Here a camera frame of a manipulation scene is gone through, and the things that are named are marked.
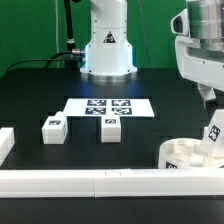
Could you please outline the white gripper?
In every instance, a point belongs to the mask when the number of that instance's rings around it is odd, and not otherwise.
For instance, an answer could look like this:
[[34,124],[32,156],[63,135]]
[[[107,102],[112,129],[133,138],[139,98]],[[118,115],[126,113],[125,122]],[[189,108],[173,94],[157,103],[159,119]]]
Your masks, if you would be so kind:
[[175,51],[181,76],[198,83],[204,108],[208,109],[216,102],[214,89],[224,91],[224,51],[203,50],[197,39],[186,36],[176,37]]

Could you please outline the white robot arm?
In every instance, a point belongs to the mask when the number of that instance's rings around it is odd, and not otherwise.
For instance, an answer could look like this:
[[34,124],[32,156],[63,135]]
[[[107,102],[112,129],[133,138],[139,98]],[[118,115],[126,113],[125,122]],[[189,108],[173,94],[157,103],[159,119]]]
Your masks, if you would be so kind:
[[[178,70],[197,84],[204,102],[224,92],[224,0],[185,0],[173,17]],[[84,50],[85,78],[114,81],[135,73],[133,48],[127,40],[127,0],[90,0],[91,39]]]

